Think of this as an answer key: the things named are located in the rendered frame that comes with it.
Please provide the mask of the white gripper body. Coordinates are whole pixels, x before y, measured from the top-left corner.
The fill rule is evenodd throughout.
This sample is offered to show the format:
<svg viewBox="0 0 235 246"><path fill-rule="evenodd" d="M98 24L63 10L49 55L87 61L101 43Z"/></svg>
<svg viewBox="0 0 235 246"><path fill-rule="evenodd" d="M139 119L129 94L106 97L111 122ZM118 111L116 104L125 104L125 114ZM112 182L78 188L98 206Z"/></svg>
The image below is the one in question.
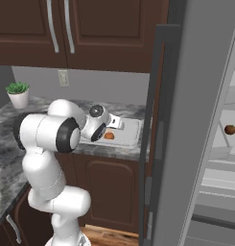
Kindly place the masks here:
<svg viewBox="0 0 235 246"><path fill-rule="evenodd" d="M116 129L117 130L124 130L125 128L125 123L122 118L116 118Z"/></svg>

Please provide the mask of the white tupperware container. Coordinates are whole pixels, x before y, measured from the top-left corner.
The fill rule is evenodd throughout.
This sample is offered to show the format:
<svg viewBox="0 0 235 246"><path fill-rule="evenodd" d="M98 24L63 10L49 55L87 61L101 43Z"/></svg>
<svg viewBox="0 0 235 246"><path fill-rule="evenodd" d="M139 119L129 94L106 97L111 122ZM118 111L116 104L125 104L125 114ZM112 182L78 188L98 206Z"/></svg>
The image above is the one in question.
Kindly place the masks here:
<svg viewBox="0 0 235 246"><path fill-rule="evenodd" d="M123 118L122 121L123 127L121 129L106 129L107 133L113 134L113 139L102 136L101 139L91 142L90 140L81 137L80 143L133 149L137 146L143 123L141 120L131 118Z"/></svg>

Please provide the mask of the grey fridge door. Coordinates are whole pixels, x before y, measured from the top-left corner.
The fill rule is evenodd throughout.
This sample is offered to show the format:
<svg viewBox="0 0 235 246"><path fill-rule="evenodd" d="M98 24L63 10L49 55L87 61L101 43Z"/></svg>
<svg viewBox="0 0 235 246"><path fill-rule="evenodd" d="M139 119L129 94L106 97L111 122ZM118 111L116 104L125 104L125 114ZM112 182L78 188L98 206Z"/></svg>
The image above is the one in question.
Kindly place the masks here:
<svg viewBox="0 0 235 246"><path fill-rule="evenodd" d="M193 206L210 119L230 55L235 0L171 0L168 21L181 26L164 48L147 246L177 246Z"/></svg>

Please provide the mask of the grey fridge interior with shelves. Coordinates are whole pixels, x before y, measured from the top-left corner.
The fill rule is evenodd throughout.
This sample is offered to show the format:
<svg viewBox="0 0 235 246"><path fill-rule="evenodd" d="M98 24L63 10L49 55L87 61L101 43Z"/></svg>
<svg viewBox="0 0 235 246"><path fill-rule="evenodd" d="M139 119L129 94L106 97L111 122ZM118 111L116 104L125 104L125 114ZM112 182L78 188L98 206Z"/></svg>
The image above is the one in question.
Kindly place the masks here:
<svg viewBox="0 0 235 246"><path fill-rule="evenodd" d="M235 54L230 55L210 119L193 206L177 246L235 246Z"/></svg>

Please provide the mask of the brown base cupboard door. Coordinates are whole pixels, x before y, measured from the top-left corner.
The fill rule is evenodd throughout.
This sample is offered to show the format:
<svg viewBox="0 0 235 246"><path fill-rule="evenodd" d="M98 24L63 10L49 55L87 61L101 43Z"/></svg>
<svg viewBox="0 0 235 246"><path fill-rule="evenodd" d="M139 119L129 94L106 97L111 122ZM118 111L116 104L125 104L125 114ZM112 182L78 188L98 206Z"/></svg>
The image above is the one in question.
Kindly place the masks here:
<svg viewBox="0 0 235 246"><path fill-rule="evenodd" d="M75 154L77 186L87 190L87 225L138 233L138 162Z"/></svg>
<svg viewBox="0 0 235 246"><path fill-rule="evenodd" d="M30 189L26 184L8 206L0 207L0 246L45 246L52 237L51 215L29 206ZM6 220L8 214L18 227L21 244L16 242L15 232Z"/></svg>

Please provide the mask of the green plant in white pot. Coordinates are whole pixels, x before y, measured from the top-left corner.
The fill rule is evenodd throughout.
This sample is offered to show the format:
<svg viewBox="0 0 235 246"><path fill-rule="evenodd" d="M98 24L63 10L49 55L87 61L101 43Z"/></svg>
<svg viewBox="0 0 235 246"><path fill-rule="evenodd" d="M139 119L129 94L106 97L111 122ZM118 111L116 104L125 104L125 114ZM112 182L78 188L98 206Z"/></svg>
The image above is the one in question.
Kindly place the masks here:
<svg viewBox="0 0 235 246"><path fill-rule="evenodd" d="M10 83L6 91L16 109L25 109L29 105L29 88L27 83Z"/></svg>

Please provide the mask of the beige wall socket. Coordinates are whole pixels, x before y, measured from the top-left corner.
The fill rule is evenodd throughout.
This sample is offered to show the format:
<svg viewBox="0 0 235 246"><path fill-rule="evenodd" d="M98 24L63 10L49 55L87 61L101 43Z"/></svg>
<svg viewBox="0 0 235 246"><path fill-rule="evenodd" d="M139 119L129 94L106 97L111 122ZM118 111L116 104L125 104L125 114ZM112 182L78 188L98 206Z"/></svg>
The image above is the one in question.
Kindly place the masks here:
<svg viewBox="0 0 235 246"><path fill-rule="evenodd" d="M61 86L69 86L68 73L66 70L59 70L59 84Z"/></svg>

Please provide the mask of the brown wall cupboard door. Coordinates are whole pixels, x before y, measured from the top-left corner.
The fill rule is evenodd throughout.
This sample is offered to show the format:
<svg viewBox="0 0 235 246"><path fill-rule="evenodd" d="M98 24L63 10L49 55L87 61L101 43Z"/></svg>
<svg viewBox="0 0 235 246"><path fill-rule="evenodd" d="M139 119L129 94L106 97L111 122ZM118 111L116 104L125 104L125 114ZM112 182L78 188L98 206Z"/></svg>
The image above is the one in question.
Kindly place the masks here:
<svg viewBox="0 0 235 246"><path fill-rule="evenodd" d="M0 0L0 65L66 68L59 4L52 0L59 53L49 30L46 0Z"/></svg>
<svg viewBox="0 0 235 246"><path fill-rule="evenodd" d="M67 65L72 69L148 73L155 26L165 24L169 0L69 0L75 54L60 4Z"/></svg>

